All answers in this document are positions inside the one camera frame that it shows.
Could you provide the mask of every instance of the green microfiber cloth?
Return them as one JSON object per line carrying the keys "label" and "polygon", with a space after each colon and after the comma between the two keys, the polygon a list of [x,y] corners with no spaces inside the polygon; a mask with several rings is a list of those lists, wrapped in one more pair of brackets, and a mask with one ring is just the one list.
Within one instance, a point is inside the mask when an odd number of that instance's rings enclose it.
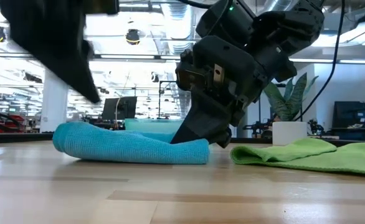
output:
{"label": "green microfiber cloth", "polygon": [[236,164],[365,174],[365,142],[336,147],[320,139],[308,138],[287,146],[262,149],[237,146],[231,151],[231,159]]}

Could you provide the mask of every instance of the blue towel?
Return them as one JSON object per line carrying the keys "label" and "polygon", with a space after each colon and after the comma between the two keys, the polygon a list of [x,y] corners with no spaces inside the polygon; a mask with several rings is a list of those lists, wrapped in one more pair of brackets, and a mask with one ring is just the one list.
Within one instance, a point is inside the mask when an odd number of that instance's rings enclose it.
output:
{"label": "blue towel", "polygon": [[207,140],[170,144],[173,135],[110,131],[84,122],[72,122],[58,126],[53,143],[58,151],[80,159],[149,164],[207,163]]}

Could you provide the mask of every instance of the light wood grain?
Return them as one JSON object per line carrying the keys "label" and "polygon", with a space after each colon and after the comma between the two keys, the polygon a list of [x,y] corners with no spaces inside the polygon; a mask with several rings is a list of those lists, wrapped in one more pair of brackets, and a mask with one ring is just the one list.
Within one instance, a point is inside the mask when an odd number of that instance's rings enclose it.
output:
{"label": "light wood grain", "polygon": [[365,177],[238,166],[232,147],[212,146],[205,166],[162,166],[0,144],[0,223],[365,223]]}

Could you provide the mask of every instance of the ceiling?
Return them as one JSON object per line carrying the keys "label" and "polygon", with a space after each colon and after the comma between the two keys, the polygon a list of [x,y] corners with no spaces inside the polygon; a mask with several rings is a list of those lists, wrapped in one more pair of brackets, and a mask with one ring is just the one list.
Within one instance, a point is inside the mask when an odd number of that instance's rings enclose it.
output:
{"label": "ceiling", "polygon": [[[269,1],[246,0],[245,2],[256,12],[262,12]],[[154,2],[156,9],[165,9],[167,3],[175,1],[159,0]],[[202,1],[207,4],[215,0]],[[356,12],[365,8],[365,0],[346,0],[347,11]],[[179,19],[170,19],[166,14],[142,12],[142,7],[148,7],[146,1],[121,1],[123,11],[117,16],[88,16],[86,38],[93,43],[97,54],[118,55],[171,55],[176,54],[180,46],[187,46],[199,40],[193,32],[196,23],[204,13],[203,9],[192,8],[189,13]],[[340,0],[327,0],[325,13],[338,13]],[[0,26],[8,28],[7,22],[0,14]],[[126,41],[129,29],[138,29],[139,45],[130,45]],[[23,53],[23,49],[13,41],[0,43],[0,52]],[[296,58],[331,58],[333,47],[308,47],[298,52]],[[340,58],[365,58],[365,46],[350,45],[339,50]],[[137,112],[141,117],[158,117],[159,82],[153,82],[153,75],[159,80],[175,81],[174,62],[114,62],[92,61],[90,68],[95,84],[102,88],[101,98],[119,96],[138,96]],[[35,60],[0,58],[0,110],[6,112],[7,105],[20,107],[21,112],[28,111],[30,115],[40,112],[42,102],[42,84],[33,82],[26,74],[44,80],[45,68]],[[178,90],[174,83],[163,83],[161,86],[161,116],[183,117],[189,108],[189,95]],[[73,113],[100,114],[102,105],[91,105],[78,93],[70,90],[69,116]]]}

